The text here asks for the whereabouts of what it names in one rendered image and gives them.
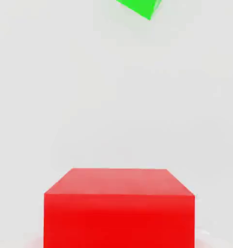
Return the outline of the small red cube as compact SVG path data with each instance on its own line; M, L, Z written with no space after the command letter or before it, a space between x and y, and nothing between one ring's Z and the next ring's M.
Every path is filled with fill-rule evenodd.
M73 168L44 194L43 248L195 248L195 196L166 169Z

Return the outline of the small green cube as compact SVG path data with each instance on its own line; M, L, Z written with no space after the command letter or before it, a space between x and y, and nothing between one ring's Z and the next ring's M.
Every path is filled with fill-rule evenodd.
M157 10L162 0L117 0L125 7L136 12L140 16L151 20L152 15Z

